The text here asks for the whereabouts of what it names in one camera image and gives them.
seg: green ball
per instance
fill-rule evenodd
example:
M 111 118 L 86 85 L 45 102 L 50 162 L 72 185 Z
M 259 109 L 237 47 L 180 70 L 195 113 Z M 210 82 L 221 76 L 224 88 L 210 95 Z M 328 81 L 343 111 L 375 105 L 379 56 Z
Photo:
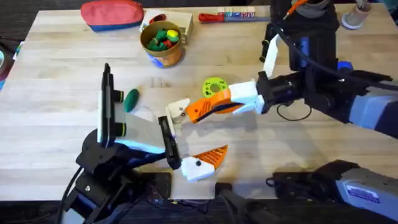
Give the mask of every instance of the green ball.
M 124 100 L 124 110 L 125 112 L 130 112 L 134 107 L 136 107 L 139 98 L 139 92 L 137 89 L 132 89 L 127 94 L 126 99 Z

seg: wooden table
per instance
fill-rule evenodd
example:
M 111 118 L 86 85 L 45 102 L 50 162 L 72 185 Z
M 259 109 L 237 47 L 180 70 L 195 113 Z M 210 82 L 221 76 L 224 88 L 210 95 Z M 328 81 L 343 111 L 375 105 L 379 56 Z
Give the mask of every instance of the wooden table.
M 336 5 L 341 13 L 353 5 Z M 86 135 L 96 128 L 97 91 L 104 63 L 111 65 L 119 90 L 141 89 L 137 114 L 147 119 L 165 114 L 166 104 L 201 98 L 205 78 L 228 83 L 256 78 L 265 22 L 205 24 L 200 12 L 216 8 L 178 8 L 192 12 L 194 30 L 183 61 L 174 68 L 151 64 L 139 43 L 138 27 L 94 33 L 79 11 L 40 11 L 0 94 L 0 200 L 59 200 L 72 174 Z M 267 6 L 256 7 L 269 15 Z M 365 25 L 339 28 L 338 57 L 356 68 L 397 77 L 398 31 L 385 7 L 373 4 Z M 288 74 L 282 44 L 275 74 Z M 286 116 L 301 117 L 301 101 Z M 173 173 L 173 198 L 211 198 L 216 181 L 228 181 L 247 197 L 274 197 L 264 180 L 275 170 L 315 169 L 344 159 L 398 178 L 398 141 L 354 125 L 344 125 L 314 111 L 302 122 L 268 114 L 215 114 L 199 124 L 186 120 L 177 139 L 182 156 L 229 144 L 217 174 L 188 183 Z M 142 170 L 169 171 L 160 161 Z

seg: dark floor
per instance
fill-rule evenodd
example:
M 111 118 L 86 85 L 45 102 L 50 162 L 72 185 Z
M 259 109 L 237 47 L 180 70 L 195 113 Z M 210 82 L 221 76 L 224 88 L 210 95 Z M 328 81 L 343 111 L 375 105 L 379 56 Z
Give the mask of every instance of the dark floor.
M 0 0 L 0 35 L 24 39 L 39 10 L 79 9 L 88 0 Z M 140 0 L 144 7 L 228 6 L 253 3 L 245 0 Z M 267 4 L 269 0 L 254 1 Z M 346 205 L 321 205 L 308 202 L 265 200 L 268 209 L 280 217 L 290 217 L 303 223 L 393 223 L 377 214 Z M 0 223 L 54 223 L 58 202 L 0 202 Z M 231 223 L 225 205 L 212 201 L 206 215 L 196 210 L 169 212 L 159 210 L 146 202 L 137 204 L 121 223 Z
M 319 223 L 319 224 L 383 224 L 395 223 L 378 214 L 371 213 L 347 205 L 317 204 L 312 202 L 282 202 L 279 200 L 264 200 L 267 209 L 278 217 L 290 218 L 299 223 Z M 54 213 L 57 210 L 58 202 L 13 202 L 0 205 L 0 223 L 54 223 Z M 180 208 L 178 205 L 170 208 L 172 210 L 184 211 L 186 208 Z M 33 222 L 22 221 L 22 219 L 31 219 Z M 159 210 L 149 205 L 147 202 L 137 204 L 121 220 L 120 224 L 150 224 L 150 223 L 207 223 L 207 224 L 229 224 L 226 207 L 222 200 L 215 200 L 209 204 L 209 210 L 206 215 L 196 210 L 187 212 L 170 212 Z

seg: red pencil case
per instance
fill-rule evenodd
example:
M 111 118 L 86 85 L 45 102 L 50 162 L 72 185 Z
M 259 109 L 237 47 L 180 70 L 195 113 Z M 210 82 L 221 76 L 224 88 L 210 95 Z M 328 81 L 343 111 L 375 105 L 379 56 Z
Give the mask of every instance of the red pencil case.
M 80 14 L 95 32 L 138 26 L 144 18 L 141 4 L 131 0 L 100 0 L 84 3 Z

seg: sticker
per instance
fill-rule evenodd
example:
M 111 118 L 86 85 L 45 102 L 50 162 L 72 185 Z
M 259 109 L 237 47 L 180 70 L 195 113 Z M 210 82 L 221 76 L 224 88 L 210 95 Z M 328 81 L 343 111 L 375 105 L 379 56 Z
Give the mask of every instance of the sticker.
M 156 65 L 156 67 L 158 67 L 158 68 L 163 68 L 164 67 L 162 62 L 159 59 L 157 59 L 156 57 L 154 57 L 154 56 L 152 56 L 150 54 L 148 54 L 148 56 L 149 56 L 150 60 L 152 61 L 152 63 Z
M 379 196 L 373 191 L 362 189 L 360 187 L 354 187 L 351 185 L 346 186 L 347 192 L 354 197 L 359 197 L 374 203 L 380 203 Z

